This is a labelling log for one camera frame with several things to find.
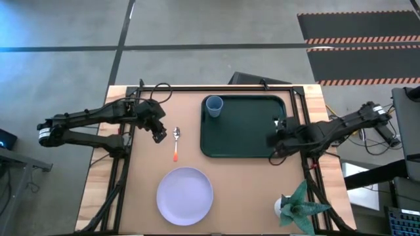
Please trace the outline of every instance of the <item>blue cup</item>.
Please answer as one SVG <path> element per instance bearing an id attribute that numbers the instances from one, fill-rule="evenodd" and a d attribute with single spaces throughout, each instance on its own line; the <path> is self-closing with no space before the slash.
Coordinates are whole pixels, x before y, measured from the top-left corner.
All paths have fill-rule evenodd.
<path id="1" fill-rule="evenodd" d="M 223 107 L 223 99 L 219 96 L 210 96 L 205 101 L 205 106 L 211 117 L 218 117 Z"/>

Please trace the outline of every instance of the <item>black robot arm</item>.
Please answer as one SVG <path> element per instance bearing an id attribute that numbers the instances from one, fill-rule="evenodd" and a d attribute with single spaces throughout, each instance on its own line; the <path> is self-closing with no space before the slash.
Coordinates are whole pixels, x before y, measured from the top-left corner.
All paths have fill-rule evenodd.
<path id="1" fill-rule="evenodd" d="M 294 117 L 278 122 L 277 131 L 267 137 L 267 145 L 274 147 L 279 157 L 303 151 L 310 157 L 320 157 L 330 144 L 343 140 L 361 128 L 373 128 L 388 123 L 391 116 L 379 104 L 368 102 L 358 111 L 332 121 L 308 125 L 297 124 Z"/>
<path id="2" fill-rule="evenodd" d="M 105 137 L 74 132 L 70 129 L 103 122 L 129 123 L 140 129 L 144 128 L 146 131 L 151 130 L 154 141 L 160 143 L 166 137 L 166 129 L 159 121 L 164 116 L 165 112 L 153 99 L 144 100 L 136 105 L 133 98 L 122 98 L 98 109 L 58 114 L 46 119 L 44 123 L 37 126 L 39 143 L 45 147 L 76 144 L 104 148 L 110 153 L 110 157 L 122 157 L 127 152 L 122 135 L 113 134 Z"/>

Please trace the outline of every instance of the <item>white pot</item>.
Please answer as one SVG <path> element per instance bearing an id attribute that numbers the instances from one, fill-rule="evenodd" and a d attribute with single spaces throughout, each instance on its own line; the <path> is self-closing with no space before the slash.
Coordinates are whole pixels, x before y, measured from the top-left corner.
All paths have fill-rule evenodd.
<path id="1" fill-rule="evenodd" d="M 276 216 L 280 218 L 280 213 L 282 213 L 282 198 L 280 197 L 277 199 L 276 203 L 274 203 L 274 213 L 276 213 Z"/>

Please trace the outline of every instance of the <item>concrete floor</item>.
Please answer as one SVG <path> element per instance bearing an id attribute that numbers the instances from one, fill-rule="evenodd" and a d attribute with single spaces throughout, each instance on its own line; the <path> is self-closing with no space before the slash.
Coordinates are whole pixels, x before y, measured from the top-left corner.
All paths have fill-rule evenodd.
<path id="1" fill-rule="evenodd" d="M 127 4 L 128 0 L 0 0 L 0 47 L 117 45 Z M 300 12 L 406 9 L 412 9 L 408 0 L 137 0 L 126 45 L 302 43 L 296 17 Z M 114 56 L 115 52 L 0 53 L 0 127 L 19 137 L 16 151 L 54 163 L 50 173 L 34 172 L 41 190 L 27 192 L 13 235 L 73 231 L 92 149 L 41 147 L 36 124 L 57 113 L 101 106 Z M 149 85 L 226 84 L 235 71 L 314 83 L 303 49 L 124 52 L 115 83 L 136 85 L 142 78 Z M 323 92 L 326 102 L 344 115 L 369 100 L 387 105 L 390 90 L 403 86 L 324 87 Z M 375 165 L 402 158 L 401 151 L 393 150 L 370 156 L 349 142 L 339 154 Z"/>

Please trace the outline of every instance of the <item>lavender plate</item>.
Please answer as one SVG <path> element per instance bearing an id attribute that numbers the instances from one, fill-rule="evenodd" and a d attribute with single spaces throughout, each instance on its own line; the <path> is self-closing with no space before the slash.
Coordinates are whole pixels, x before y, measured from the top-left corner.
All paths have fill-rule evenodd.
<path id="1" fill-rule="evenodd" d="M 160 182 L 156 202 L 167 221 L 178 226 L 190 226 L 209 212 L 213 203 L 213 187 L 198 169 L 176 168 Z"/>

